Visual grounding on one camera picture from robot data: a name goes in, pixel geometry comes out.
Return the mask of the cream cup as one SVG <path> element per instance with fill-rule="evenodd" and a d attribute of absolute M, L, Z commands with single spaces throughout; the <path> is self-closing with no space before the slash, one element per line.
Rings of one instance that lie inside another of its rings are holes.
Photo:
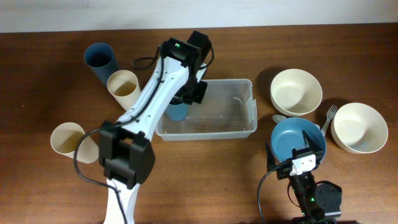
<path fill-rule="evenodd" d="M 51 134 L 51 147 L 55 152 L 73 159 L 76 145 L 84 134 L 79 124 L 71 122 L 60 124 Z M 99 147 L 92 138 L 85 138 L 78 149 L 77 161 L 91 164 L 98 158 Z"/>
<path fill-rule="evenodd" d="M 114 72 L 108 79 L 107 89 L 125 111 L 135 104 L 141 94 L 138 79 L 129 70 Z"/>

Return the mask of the cream spoon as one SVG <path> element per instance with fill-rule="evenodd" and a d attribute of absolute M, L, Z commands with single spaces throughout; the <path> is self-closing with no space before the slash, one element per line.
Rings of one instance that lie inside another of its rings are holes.
<path fill-rule="evenodd" d="M 285 116 L 280 115 L 280 114 L 275 114 L 275 115 L 272 116 L 272 119 L 273 119 L 273 121 L 275 123 L 280 123 L 280 122 L 286 120 L 287 118 Z"/>

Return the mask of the cream bowl near container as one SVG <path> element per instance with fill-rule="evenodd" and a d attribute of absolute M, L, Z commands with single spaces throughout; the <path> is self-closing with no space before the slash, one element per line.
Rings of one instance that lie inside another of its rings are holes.
<path fill-rule="evenodd" d="M 270 94 L 276 110 L 293 117 L 315 111 L 323 98 L 320 82 L 311 73 L 296 68 L 278 73 L 271 81 Z"/>

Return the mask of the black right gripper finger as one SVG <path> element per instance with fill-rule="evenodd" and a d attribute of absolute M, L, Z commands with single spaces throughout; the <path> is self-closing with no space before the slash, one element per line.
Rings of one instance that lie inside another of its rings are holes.
<path fill-rule="evenodd" d="M 316 143 L 314 142 L 311 137 L 307 134 L 306 131 L 302 131 L 303 134 L 303 139 L 305 141 L 305 143 L 308 145 L 308 147 L 310 148 L 310 150 L 314 153 L 316 152 L 323 152 L 323 149 Z"/>
<path fill-rule="evenodd" d="M 271 147 L 269 146 L 268 143 L 266 143 L 266 152 L 267 152 L 267 171 L 270 172 L 272 169 L 275 168 L 276 163 Z"/>

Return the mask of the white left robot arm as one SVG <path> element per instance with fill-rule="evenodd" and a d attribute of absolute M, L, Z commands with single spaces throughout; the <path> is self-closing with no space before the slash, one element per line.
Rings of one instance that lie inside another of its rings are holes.
<path fill-rule="evenodd" d="M 133 223 L 137 191 L 155 164 L 152 137 L 169 104 L 200 104 L 207 83 L 209 37 L 193 31 L 187 41 L 170 38 L 150 58 L 153 74 L 137 101 L 115 123 L 99 131 L 99 164 L 108 192 L 105 223 Z"/>

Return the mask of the blue bowl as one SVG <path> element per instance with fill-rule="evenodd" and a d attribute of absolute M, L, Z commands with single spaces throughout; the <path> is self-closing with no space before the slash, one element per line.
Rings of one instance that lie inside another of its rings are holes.
<path fill-rule="evenodd" d="M 318 128 L 311 121 L 303 118 L 287 118 L 279 122 L 271 134 L 271 149 L 273 156 L 278 162 L 284 162 L 292 157 L 292 149 L 305 145 L 302 131 L 323 150 L 323 160 L 327 144 L 326 139 Z"/>

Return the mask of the cream bowl far right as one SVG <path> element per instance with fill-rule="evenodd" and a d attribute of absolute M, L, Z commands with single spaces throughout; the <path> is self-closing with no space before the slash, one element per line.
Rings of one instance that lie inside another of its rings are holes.
<path fill-rule="evenodd" d="M 385 146 L 389 130 L 382 115 L 374 108 L 363 103 L 348 103 L 336 112 L 331 135 L 347 152 L 370 154 Z"/>

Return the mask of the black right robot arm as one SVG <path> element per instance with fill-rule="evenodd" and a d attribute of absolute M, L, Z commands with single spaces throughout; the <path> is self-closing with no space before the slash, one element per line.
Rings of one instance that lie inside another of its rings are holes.
<path fill-rule="evenodd" d="M 279 180 L 289 179 L 288 188 L 293 189 L 302 216 L 293 223 L 336 223 L 341 216 L 342 188 L 327 180 L 315 182 L 312 171 L 320 166 L 323 149 L 303 131 L 305 145 L 292 150 L 292 157 L 280 164 L 275 163 L 270 146 L 267 151 L 267 173 L 257 188 L 260 199 L 261 185 L 265 178 L 275 172 Z"/>

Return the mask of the dark blue cup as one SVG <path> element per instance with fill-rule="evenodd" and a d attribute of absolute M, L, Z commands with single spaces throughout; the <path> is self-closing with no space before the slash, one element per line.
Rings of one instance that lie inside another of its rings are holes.
<path fill-rule="evenodd" d="M 84 61 L 97 78 L 107 85 L 110 76 L 119 70 L 119 64 L 113 48 L 106 43 L 90 45 L 84 53 Z"/>

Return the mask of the clear plastic storage container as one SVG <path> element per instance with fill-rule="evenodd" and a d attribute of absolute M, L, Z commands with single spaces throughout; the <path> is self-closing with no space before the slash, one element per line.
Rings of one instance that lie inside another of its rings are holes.
<path fill-rule="evenodd" d="M 200 105 L 189 106 L 182 121 L 164 114 L 155 133 L 164 141 L 247 138 L 257 129 L 257 105 L 248 79 L 207 80 Z"/>

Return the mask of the cream fork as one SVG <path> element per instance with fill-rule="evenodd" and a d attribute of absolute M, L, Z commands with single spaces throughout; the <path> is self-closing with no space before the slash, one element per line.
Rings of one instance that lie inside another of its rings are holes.
<path fill-rule="evenodd" d="M 329 108 L 329 110 L 326 112 L 326 121 L 321 128 L 321 132 L 322 132 L 323 136 L 326 136 L 328 126 L 329 126 L 330 122 L 332 121 L 332 119 L 335 117 L 337 110 L 338 110 L 338 107 L 336 105 L 332 105 Z"/>

